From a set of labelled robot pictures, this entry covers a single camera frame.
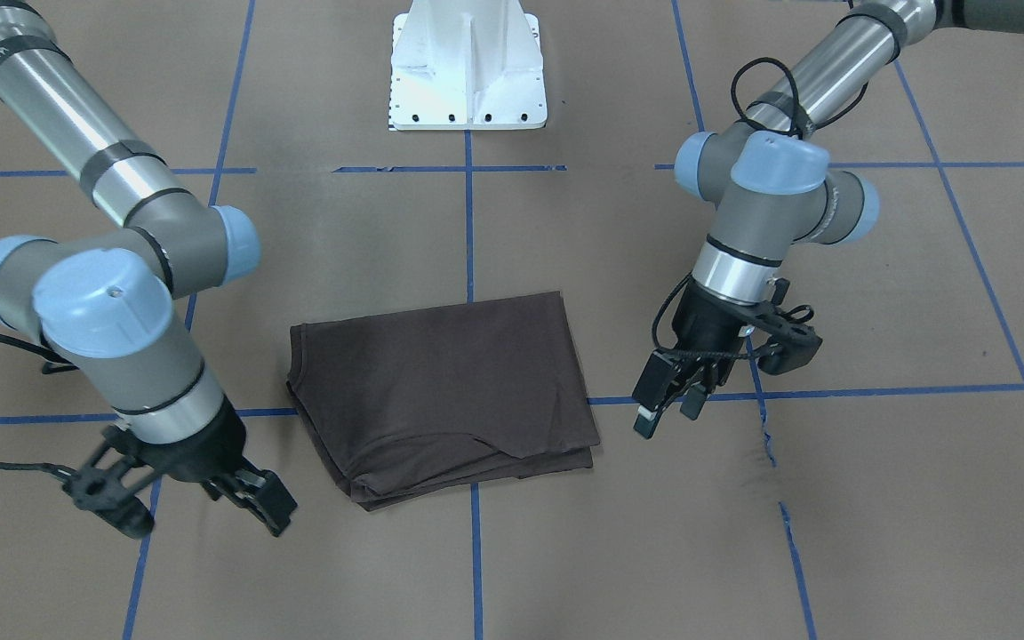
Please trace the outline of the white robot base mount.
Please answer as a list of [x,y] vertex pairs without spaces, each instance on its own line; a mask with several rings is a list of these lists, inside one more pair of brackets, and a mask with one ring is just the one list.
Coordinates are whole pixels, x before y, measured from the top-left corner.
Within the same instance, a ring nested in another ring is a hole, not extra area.
[[389,129],[546,126],[540,22],[520,1],[414,1],[391,36]]

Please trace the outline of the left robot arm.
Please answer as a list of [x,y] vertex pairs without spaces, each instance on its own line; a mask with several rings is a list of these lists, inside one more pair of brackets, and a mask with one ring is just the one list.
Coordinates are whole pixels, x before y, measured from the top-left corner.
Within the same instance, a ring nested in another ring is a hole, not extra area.
[[1024,34],[1024,1],[861,1],[783,81],[722,133],[698,132],[678,150],[675,179],[711,203],[716,218],[690,273],[676,284],[671,329],[631,396],[635,430],[651,438],[675,401],[690,419],[726,384],[734,364],[783,374],[816,356],[822,340],[812,309],[783,308],[788,281],[777,276],[793,244],[845,244],[878,219],[874,186],[830,169],[812,136],[856,101],[879,69],[936,29]]

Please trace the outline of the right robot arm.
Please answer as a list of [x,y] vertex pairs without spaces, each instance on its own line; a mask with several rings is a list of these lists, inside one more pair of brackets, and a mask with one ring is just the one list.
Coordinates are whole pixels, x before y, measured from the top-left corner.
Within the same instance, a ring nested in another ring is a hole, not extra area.
[[140,494],[164,476],[284,534],[296,501],[275,471],[245,458],[243,419],[176,309],[259,266],[252,220],[191,194],[25,1],[0,1],[0,102],[111,224],[70,242],[0,239],[0,323],[50,367],[82,373],[116,417],[80,466],[0,470],[53,477],[75,507],[135,540],[155,525]]

